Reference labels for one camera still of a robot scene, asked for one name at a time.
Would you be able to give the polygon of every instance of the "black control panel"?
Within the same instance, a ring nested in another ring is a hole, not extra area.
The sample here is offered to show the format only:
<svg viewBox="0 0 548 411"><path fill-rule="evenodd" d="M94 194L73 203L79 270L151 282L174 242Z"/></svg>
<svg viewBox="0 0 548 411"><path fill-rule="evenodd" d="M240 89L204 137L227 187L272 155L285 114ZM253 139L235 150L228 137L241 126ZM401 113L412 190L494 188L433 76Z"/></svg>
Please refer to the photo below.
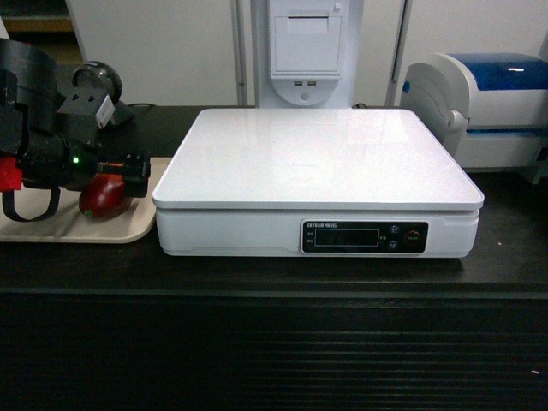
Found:
<svg viewBox="0 0 548 411"><path fill-rule="evenodd" d="M305 221L303 253L423 253L422 222Z"/></svg>

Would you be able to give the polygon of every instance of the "black countertop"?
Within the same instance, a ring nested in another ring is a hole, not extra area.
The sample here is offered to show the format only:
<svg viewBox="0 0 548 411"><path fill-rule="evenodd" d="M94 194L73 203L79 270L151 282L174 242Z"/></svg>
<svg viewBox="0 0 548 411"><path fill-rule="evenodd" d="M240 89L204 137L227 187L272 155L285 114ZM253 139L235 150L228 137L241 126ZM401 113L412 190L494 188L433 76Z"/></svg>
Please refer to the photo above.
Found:
<svg viewBox="0 0 548 411"><path fill-rule="evenodd" d="M104 134L113 151L170 157L203 107L134 108ZM463 259L211 258L166 255L152 231L129 244L4 243L4 293L322 298L548 296L548 183L472 174L485 194L474 249Z"/></svg>

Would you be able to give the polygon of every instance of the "white scale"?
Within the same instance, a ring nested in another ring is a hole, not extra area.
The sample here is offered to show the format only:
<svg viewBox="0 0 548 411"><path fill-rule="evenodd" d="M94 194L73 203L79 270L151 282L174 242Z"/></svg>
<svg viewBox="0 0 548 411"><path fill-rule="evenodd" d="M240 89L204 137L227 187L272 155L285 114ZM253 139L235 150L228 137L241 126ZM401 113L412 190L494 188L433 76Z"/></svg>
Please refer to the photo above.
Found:
<svg viewBox="0 0 548 411"><path fill-rule="evenodd" d="M212 109L152 195L172 255L457 258L484 196L410 111Z"/></svg>

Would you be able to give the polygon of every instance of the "scale button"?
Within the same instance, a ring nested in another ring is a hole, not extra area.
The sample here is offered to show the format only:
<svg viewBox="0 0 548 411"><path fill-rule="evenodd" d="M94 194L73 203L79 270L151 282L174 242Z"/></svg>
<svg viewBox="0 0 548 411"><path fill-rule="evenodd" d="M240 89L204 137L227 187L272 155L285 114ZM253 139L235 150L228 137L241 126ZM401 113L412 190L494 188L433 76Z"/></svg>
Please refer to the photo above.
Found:
<svg viewBox="0 0 548 411"><path fill-rule="evenodd" d="M403 240L410 247L416 247L422 243L422 235L419 231L412 229L405 233Z"/></svg>

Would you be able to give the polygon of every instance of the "label printer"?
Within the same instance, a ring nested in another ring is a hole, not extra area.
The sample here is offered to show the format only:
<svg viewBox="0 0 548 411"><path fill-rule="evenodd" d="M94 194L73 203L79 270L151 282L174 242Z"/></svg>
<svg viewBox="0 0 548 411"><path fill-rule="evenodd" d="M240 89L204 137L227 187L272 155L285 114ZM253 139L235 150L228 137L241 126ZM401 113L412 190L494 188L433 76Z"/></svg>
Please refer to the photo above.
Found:
<svg viewBox="0 0 548 411"><path fill-rule="evenodd" d="M516 53L434 54L409 66L401 107L466 171L548 176L548 63Z"/></svg>

